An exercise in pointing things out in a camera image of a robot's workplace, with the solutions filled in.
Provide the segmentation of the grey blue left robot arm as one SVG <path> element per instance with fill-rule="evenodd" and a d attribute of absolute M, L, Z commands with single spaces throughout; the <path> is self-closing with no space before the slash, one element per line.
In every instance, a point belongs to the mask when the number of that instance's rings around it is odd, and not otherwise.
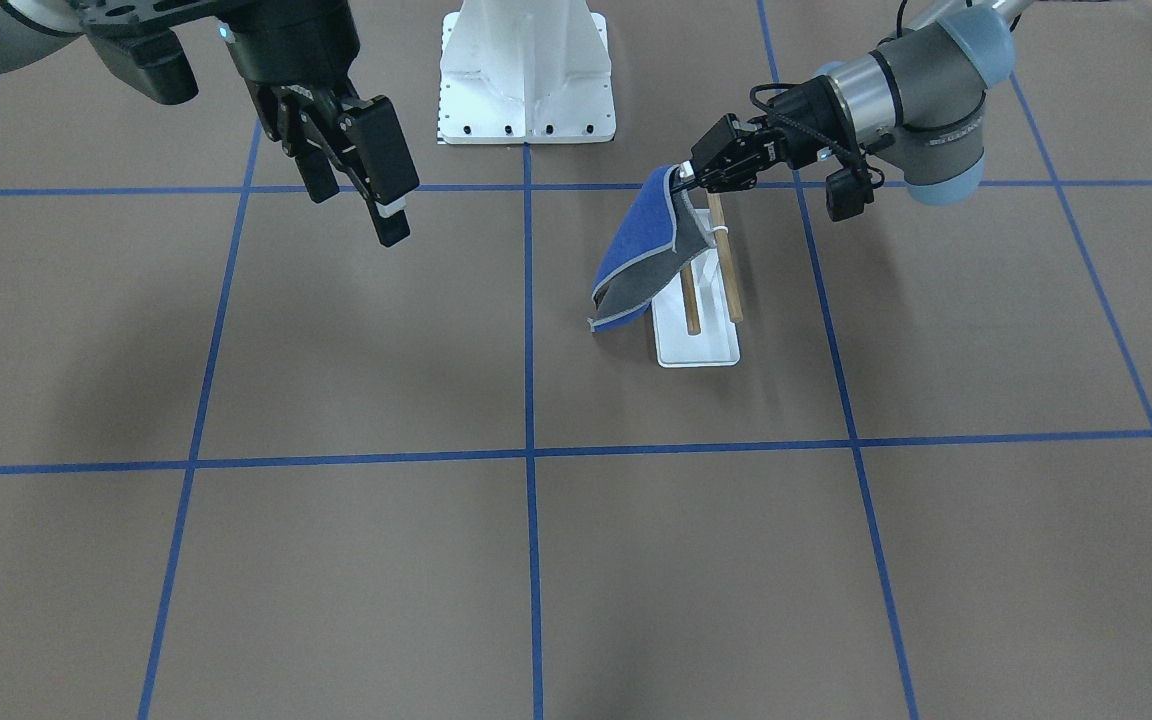
<path fill-rule="evenodd" d="M 827 65 L 799 83 L 751 88 L 755 118 L 728 114 L 669 173 L 669 190 L 746 191 L 776 165 L 799 170 L 833 158 L 831 220 L 863 213 L 899 169 L 915 200 L 964 200 L 986 165 L 988 94 L 1014 73 L 1011 28 L 1024 1 L 933 1 L 863 56 Z"/>

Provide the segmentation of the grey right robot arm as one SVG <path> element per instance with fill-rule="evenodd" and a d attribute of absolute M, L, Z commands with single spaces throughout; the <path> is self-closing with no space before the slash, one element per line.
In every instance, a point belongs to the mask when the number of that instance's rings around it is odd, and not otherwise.
<path fill-rule="evenodd" d="M 311 200 L 348 179 L 376 236 L 410 236 L 406 200 L 420 184 L 389 97 L 361 97 L 349 70 L 361 54 L 347 1 L 0 1 L 0 74 L 86 38 L 124 85 L 172 106 L 198 94 L 177 26 L 215 18 L 262 132 L 297 165 Z"/>

